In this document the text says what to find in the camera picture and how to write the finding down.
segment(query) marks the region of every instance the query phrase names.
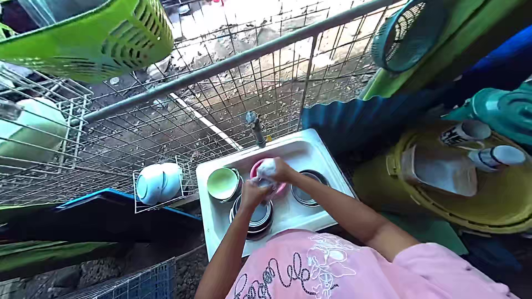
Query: green bowl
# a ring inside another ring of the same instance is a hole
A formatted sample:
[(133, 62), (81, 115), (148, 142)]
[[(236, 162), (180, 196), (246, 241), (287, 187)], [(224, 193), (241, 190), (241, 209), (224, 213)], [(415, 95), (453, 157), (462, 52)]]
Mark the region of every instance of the green bowl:
[(238, 176), (231, 169), (216, 169), (207, 180), (207, 191), (212, 197), (223, 201), (231, 198), (235, 193), (238, 187), (238, 181)]

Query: person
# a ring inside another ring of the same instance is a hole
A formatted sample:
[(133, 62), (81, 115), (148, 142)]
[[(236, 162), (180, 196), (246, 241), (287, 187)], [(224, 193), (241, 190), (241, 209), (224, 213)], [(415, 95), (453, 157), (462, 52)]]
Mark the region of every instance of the person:
[(251, 215), (268, 192), (247, 181), (196, 299), (517, 298), (445, 247), (419, 243), (370, 207), (300, 174), (279, 157), (275, 165), (273, 180), (305, 191), (368, 247), (289, 229), (255, 250), (240, 268)]

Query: pink shirt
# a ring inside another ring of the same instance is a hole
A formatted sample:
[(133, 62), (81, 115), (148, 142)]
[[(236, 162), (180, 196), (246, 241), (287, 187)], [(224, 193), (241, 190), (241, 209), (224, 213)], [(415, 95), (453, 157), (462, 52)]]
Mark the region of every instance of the pink shirt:
[(390, 263), (335, 235), (286, 230), (249, 256), (226, 298), (517, 297), (438, 244), (412, 246)]

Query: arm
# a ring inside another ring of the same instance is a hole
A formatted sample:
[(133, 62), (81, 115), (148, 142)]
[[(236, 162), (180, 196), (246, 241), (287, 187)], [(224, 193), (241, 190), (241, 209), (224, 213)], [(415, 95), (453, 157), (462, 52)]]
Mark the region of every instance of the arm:
[(345, 230), (382, 254), (388, 261), (419, 242), (360, 201), (323, 185), (276, 158), (277, 181), (295, 185), (318, 202)]
[(257, 188), (250, 181), (244, 184), (240, 208), (203, 273), (195, 299), (225, 298), (229, 293), (240, 272), (251, 215), (267, 192), (268, 189)]

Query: white pipe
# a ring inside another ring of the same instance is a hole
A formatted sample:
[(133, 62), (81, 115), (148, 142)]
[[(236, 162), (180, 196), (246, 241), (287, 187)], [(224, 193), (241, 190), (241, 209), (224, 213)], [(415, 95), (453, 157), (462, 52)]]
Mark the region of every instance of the white pipe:
[(197, 117), (199, 120), (201, 120), (202, 123), (204, 123), (207, 127), (209, 127), (211, 130), (213, 130), (218, 136), (220, 136), (223, 140), (225, 140), (230, 146), (235, 148), (237, 151), (241, 151), (244, 148), (236, 143), (231, 137), (227, 136), (222, 130), (220, 130), (217, 126), (215, 126), (213, 123), (211, 123), (208, 119), (203, 117), (201, 114), (199, 114), (194, 108), (190, 107), (185, 101), (183, 101), (180, 97), (178, 97), (175, 93), (170, 93), (170, 96), (175, 99), (179, 105), (183, 107), (188, 112), (191, 112), (195, 117)]

